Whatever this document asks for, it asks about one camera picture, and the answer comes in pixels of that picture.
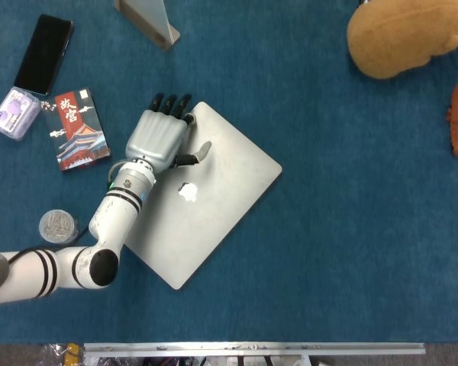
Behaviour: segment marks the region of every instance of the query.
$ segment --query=blue carpet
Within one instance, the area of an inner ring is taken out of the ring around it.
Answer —
[[[90,87],[114,159],[156,92],[191,92],[283,166],[181,291],[124,249],[106,290],[0,306],[0,342],[458,341],[458,50],[368,79],[346,47],[356,3],[169,0],[182,38],[163,53],[110,0],[0,2],[0,101],[56,15],[76,27],[52,94]],[[112,161],[61,173],[42,118],[0,134],[0,251],[38,244],[51,208],[88,223]]]

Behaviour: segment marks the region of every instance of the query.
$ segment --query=brown plush toy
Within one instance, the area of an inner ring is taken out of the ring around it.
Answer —
[[[371,0],[355,11],[347,40],[363,73],[391,78],[458,47],[458,0]]]

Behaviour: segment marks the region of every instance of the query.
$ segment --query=black phone screen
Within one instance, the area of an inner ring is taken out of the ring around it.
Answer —
[[[36,24],[14,85],[47,95],[73,31],[73,23],[42,14]]]

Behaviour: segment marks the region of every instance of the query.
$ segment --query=laptop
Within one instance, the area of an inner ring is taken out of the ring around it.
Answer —
[[[157,176],[127,246],[178,290],[282,172],[206,103],[192,113],[180,150],[212,148],[201,163]]]

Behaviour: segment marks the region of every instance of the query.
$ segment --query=robotic hand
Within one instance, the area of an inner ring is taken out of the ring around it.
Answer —
[[[90,221],[89,231],[98,240],[94,246],[41,246],[1,253],[0,268],[7,267],[8,276],[0,273],[0,303],[44,297],[58,287],[103,288],[115,279],[122,246],[156,176],[199,163],[211,148],[207,142],[193,155],[177,155],[188,125],[195,122],[193,114],[182,117],[190,98],[183,96],[171,112],[176,96],[162,104],[163,95],[158,94],[141,115],[127,143],[127,159],[112,166],[107,194]]]

